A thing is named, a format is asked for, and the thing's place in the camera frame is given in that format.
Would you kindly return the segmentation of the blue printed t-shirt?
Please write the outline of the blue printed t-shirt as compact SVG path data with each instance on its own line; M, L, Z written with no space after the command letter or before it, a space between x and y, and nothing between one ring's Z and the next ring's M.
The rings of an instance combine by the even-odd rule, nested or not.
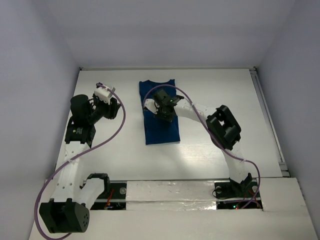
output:
M140 81L139 95L141 103L149 90L159 85L175 86L176 84L174 79L170 79L164 83L150 80ZM177 116L173 118L172 122L168 122L154 117L154 114L149 110L143 110L143 123L146 145L177 143L181 140Z

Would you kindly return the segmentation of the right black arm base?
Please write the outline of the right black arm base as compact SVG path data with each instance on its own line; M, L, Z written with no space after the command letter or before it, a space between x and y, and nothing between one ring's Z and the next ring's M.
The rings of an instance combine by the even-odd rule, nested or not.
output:
M228 181L214 183L212 196L216 199L217 210L263 209L258 183L253 181L244 193L235 193Z

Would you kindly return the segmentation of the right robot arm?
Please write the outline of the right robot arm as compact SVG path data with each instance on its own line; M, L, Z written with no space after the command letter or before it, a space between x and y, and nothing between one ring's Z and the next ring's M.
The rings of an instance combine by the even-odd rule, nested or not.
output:
M174 117L182 117L202 124L213 144L223 153L229 172L231 194L241 197L248 191L253 178L246 169L240 149L242 129L227 106L207 107L194 103L187 96L171 96L160 89L152 98L144 100L143 107L156 118L167 122L172 122Z

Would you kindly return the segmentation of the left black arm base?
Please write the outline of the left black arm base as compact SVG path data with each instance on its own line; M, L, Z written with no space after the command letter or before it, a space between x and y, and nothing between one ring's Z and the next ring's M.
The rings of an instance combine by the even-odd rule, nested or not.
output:
M126 194L126 181L112 181L110 183L110 192L103 192L101 195L99 195L91 207L91 210L126 210Z

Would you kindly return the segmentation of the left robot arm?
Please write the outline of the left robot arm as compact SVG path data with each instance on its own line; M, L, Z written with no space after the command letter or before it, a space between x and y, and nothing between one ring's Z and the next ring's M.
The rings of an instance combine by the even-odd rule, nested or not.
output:
M49 177L58 176L55 189L47 202L41 202L44 190L40 190L35 205L34 218L39 233L44 233L39 220L44 222L51 234L63 234L67 238L72 233L84 233L90 221L90 209L98 197L110 194L111 185L108 174L91 173L82 178L84 164L82 156L110 142L111 139L92 146L96 129L95 124L102 118L113 120L123 103L116 94L103 101L97 94L92 99L80 94L71 98L71 117L65 132L64 162Z

